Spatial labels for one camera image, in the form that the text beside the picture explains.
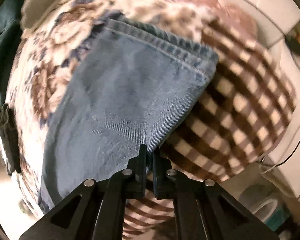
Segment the dark teal quilt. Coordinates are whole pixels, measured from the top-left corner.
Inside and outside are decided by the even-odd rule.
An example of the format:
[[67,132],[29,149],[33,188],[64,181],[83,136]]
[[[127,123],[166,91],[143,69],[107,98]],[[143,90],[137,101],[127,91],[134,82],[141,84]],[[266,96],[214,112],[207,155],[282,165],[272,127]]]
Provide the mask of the dark teal quilt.
[[0,106],[5,103],[13,60],[21,38],[24,0],[5,0],[0,6]]

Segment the floral bed blanket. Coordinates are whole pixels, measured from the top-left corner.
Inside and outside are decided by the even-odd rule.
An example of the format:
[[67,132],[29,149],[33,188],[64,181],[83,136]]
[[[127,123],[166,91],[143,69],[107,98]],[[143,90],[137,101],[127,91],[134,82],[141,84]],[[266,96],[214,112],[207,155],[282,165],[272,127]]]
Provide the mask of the floral bed blanket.
[[36,217],[49,122],[107,9],[208,44],[216,74],[161,152],[196,180],[225,181],[269,152],[296,107],[295,90],[256,39],[250,15],[223,0],[22,0],[5,101],[15,110],[23,199]]

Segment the blue denim jeans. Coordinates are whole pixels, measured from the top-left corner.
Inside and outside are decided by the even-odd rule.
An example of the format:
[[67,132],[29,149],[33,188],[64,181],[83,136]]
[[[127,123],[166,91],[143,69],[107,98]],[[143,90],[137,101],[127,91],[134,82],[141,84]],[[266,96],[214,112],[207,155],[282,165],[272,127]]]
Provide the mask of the blue denim jeans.
[[49,212],[86,179],[126,167],[141,144],[152,153],[185,119],[214,77],[210,46],[106,11],[84,40],[49,122],[38,204]]

